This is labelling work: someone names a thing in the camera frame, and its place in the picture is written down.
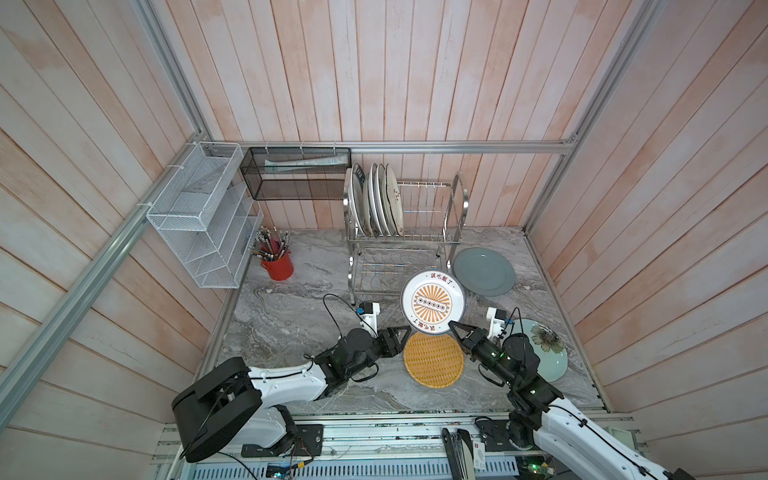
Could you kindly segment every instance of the red cup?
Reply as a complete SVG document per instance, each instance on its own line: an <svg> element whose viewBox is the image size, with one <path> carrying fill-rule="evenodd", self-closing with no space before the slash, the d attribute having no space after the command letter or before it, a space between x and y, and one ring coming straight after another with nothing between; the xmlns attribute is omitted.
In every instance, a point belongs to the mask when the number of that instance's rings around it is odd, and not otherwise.
<svg viewBox="0 0 768 480"><path fill-rule="evenodd" d="M272 280L278 282L288 280L293 275L293 263L291 263L290 257L288 257L288 252L273 262L261 260L261 266L268 272Z"/></svg>

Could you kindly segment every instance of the orange sunburst design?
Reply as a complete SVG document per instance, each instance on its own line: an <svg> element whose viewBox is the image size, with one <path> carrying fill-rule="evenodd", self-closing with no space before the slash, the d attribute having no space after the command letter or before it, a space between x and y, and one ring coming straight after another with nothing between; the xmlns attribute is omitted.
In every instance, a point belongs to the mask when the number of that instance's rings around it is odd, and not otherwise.
<svg viewBox="0 0 768 480"><path fill-rule="evenodd" d="M447 307L445 312L440 312L438 310L434 310L417 303L416 298L419 296L423 296L424 298L442 303ZM413 311L415 312L416 316L423 322L439 323L443 321L451 312L451 297L442 286L436 285L434 283L428 283L421 286L414 293Z"/></svg>

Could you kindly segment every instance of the marble countertop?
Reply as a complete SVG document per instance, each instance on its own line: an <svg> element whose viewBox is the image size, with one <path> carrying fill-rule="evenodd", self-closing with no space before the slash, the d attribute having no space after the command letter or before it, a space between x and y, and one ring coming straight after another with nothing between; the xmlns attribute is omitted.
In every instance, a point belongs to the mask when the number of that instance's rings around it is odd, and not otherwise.
<svg viewBox="0 0 768 480"><path fill-rule="evenodd" d="M501 296L483 297L467 292L463 323L487 328L485 311L495 306L507 311L520 307L523 318L552 328L568 351L568 371L553 385L575 405L600 407L602 402L574 347L523 233L510 227L466 228L457 252L467 247L487 247L506 257L517 273L514 288ZM323 307L323 295L349 298L349 255L341 230L299 230L291 233L291 260L295 272L284 282L272 281L257 261L250 263L243 289L219 356L222 362L242 356L247 365L276 368L304 363L303 355L317 354L336 344L338 331ZM329 308L346 332L359 325L356 316L329 297ZM397 297L379 300L379 328L407 324ZM402 355L380 359L379 374L364 383L349 382L335 396L316 402L291 402L295 414L392 411L508 411L508 389L483 379L476 362L465 357L462 377L448 388L430 389L406 371Z"/></svg>

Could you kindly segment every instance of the white plate with orange pattern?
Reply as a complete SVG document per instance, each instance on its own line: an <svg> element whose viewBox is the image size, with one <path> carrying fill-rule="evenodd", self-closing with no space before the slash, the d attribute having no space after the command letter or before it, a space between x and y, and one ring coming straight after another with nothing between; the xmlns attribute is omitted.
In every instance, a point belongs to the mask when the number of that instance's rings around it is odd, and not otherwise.
<svg viewBox="0 0 768 480"><path fill-rule="evenodd" d="M465 297L455 278L439 270L414 275L402 289L402 312L419 332L442 335L464 316Z"/></svg>

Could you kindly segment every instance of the woven placemat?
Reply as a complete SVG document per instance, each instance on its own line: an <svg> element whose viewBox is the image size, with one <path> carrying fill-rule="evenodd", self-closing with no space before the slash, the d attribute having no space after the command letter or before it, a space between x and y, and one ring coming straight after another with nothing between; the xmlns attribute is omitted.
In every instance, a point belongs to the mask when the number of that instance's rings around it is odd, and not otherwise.
<svg viewBox="0 0 768 480"><path fill-rule="evenodd" d="M450 335L414 333L402 358L413 379L431 389L453 385L464 372L464 353Z"/></svg>

